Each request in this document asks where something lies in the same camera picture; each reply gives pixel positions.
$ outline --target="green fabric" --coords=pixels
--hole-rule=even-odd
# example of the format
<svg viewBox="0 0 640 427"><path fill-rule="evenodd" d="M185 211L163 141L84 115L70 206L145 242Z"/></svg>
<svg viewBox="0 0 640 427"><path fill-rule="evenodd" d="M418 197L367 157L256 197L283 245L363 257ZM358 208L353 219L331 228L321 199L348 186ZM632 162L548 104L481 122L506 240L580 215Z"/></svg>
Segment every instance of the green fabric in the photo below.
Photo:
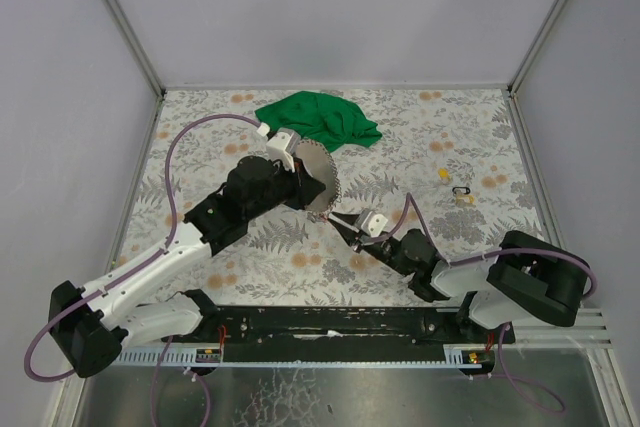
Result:
<svg viewBox="0 0 640 427"><path fill-rule="evenodd" d="M382 137L378 124L368 120L360 107L328 94L298 92L256 110L256 117L271 130L285 127L317 140L329 152L344 144L370 147Z"/></svg>

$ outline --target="floor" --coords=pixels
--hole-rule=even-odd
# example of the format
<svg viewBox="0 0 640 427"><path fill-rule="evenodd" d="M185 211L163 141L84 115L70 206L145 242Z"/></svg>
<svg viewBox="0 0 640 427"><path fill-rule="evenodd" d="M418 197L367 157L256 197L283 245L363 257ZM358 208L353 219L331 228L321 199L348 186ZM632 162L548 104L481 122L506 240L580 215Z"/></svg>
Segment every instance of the floor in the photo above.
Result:
<svg viewBox="0 0 640 427"><path fill-rule="evenodd" d="M163 187L166 151L190 121L211 113L254 116L293 91L170 91L138 190L119 259L123 263L161 239L170 225ZM367 149L334 152L342 185L335 210L373 207L392 222L404 195L416 198L440 252L447 257L489 250L507 230L541 235L533 194L500 90L328 91L357 103L383 137ZM252 128L212 122L186 135L174 155L180 215L217 189L249 154L265 155ZM441 183L448 170L452 183ZM456 206L451 187L467 186L473 205ZM411 212L397 234L418 227ZM149 301L201 288L220 304L408 306L415 298L402 276L366 254L355 255L332 227L279 207L252 222L249 234L216 257L175 277Z"/></svg>
<svg viewBox="0 0 640 427"><path fill-rule="evenodd" d="M504 380L469 381L451 370L218 369L205 377L213 401L207 426L224 427L601 427L604 415L588 362L577 351L505 352L513 372L535 378L567 405L564 417L536 411ZM150 426L153 369L113 367L85 389L75 427ZM196 427L202 388L162 369L163 427ZM531 394L556 408L544 394Z"/></svg>

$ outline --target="white wall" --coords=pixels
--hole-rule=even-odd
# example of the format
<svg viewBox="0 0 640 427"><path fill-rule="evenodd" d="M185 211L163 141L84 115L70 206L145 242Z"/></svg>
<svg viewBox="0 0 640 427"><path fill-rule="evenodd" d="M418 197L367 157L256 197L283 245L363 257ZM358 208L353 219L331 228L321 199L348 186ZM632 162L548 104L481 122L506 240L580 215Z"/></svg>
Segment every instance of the white wall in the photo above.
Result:
<svg viewBox="0 0 640 427"><path fill-rule="evenodd" d="M639 410L640 0L572 0L519 99Z"/></svg>
<svg viewBox="0 0 640 427"><path fill-rule="evenodd" d="M101 0L0 0L0 424L51 384L22 370L58 283L104 272L154 97ZM47 339L35 366L59 372Z"/></svg>
<svg viewBox="0 0 640 427"><path fill-rule="evenodd" d="M168 86L506 84L553 0L120 0Z"/></svg>

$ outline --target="floral pattern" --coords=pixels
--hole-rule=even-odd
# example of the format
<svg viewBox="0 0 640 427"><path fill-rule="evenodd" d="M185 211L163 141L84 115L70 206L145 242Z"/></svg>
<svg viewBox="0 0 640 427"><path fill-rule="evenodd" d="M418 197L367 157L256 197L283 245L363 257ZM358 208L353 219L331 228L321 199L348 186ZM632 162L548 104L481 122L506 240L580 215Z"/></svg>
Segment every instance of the floral pattern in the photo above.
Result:
<svg viewBox="0 0 640 427"><path fill-rule="evenodd" d="M499 90L325 91L357 103L379 124L371 148L334 152L343 195L335 210L384 213L390 225L411 192L446 257L488 250L504 233L541 236L533 192L524 173L507 106ZM188 122L212 113L253 117L260 106L293 91L170 91L128 226L120 263L166 235L171 218L164 158ZM236 121L203 124L185 135L172 160L180 216L217 189L246 155L265 155L264 140ZM443 185L439 171L452 182ZM456 203L453 186L471 189L473 204ZM398 237L419 227L410 212ZM249 233L159 289L150 301L201 288L219 304L422 305L406 279L367 254L354 254L330 224L278 207L251 222Z"/></svg>

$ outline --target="gray oval object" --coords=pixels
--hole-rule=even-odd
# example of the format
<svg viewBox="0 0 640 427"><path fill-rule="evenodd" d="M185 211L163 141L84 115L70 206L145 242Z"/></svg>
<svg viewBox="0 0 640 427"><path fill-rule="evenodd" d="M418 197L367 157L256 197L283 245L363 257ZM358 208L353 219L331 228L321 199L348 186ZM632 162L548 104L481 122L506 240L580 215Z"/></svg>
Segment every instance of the gray oval object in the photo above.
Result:
<svg viewBox="0 0 640 427"><path fill-rule="evenodd" d="M315 140L303 139L295 148L294 155L302 160L307 173L322 182L326 189L305 209L318 214L328 213L340 197L340 181L336 164L324 145Z"/></svg>

